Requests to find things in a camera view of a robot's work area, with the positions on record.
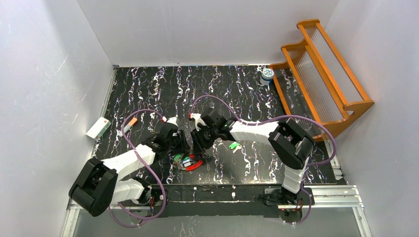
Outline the keyring with coloured tags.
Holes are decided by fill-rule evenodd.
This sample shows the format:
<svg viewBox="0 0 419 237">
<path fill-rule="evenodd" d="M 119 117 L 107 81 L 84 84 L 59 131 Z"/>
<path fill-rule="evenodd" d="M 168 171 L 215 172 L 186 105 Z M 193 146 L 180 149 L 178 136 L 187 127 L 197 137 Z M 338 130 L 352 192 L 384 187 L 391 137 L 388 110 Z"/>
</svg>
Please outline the keyring with coloured tags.
<svg viewBox="0 0 419 237">
<path fill-rule="evenodd" d="M 203 164 L 202 156 L 196 154 L 175 154 L 172 158 L 173 166 L 184 171 L 193 171 Z"/>
</svg>

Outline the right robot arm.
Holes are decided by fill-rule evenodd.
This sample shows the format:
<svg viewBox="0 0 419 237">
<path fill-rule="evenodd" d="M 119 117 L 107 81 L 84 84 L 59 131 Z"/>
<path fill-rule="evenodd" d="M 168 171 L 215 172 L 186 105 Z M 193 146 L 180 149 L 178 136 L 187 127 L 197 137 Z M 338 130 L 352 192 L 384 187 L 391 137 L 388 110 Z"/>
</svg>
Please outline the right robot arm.
<svg viewBox="0 0 419 237">
<path fill-rule="evenodd" d="M 226 119 L 216 110 L 208 108 L 201 114 L 191 113 L 189 120 L 195 124 L 190 133 L 195 154 L 206 152 L 217 139 L 271 145 L 285 166 L 283 193 L 299 194 L 315 142 L 292 118 L 251 125 L 236 118 Z"/>
</svg>

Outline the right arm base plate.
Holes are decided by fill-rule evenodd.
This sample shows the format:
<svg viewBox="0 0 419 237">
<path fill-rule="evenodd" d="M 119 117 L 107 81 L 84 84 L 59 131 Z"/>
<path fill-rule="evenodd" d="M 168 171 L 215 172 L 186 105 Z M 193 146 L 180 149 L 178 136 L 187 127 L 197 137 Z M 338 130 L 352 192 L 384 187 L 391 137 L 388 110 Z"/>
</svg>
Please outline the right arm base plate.
<svg viewBox="0 0 419 237">
<path fill-rule="evenodd" d="M 315 204 L 314 194 L 311 188 L 304 188 L 297 194 L 283 188 L 266 188 L 262 194 L 258 194 L 254 200 L 262 201 L 265 205 L 290 205 L 297 207 L 299 205 Z"/>
</svg>

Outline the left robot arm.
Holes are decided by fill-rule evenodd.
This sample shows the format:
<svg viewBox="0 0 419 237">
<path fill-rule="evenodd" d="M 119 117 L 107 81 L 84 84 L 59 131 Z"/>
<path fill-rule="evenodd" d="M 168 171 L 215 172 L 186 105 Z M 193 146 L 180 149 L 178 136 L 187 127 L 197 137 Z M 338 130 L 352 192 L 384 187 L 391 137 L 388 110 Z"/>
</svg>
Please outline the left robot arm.
<svg viewBox="0 0 419 237">
<path fill-rule="evenodd" d="M 101 215 L 110 205 L 127 200 L 147 205 L 152 200 L 151 185 L 140 178 L 126 177 L 165 155 L 189 150 L 184 130 L 174 122 L 166 122 L 158 133 L 135 149 L 114 158 L 89 159 L 71 186 L 69 198 L 93 217 Z"/>
</svg>

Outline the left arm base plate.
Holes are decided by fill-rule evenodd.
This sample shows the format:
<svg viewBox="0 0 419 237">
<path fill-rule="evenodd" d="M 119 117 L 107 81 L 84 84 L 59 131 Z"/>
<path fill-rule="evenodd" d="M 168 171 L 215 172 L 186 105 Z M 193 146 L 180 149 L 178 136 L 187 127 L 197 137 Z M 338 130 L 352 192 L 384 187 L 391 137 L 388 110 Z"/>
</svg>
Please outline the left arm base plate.
<svg viewBox="0 0 419 237">
<path fill-rule="evenodd" d="M 159 206 L 163 201 L 163 192 L 157 188 L 146 187 L 140 191 L 129 191 L 124 200 L 115 203 L 121 203 L 124 206 Z"/>
</svg>

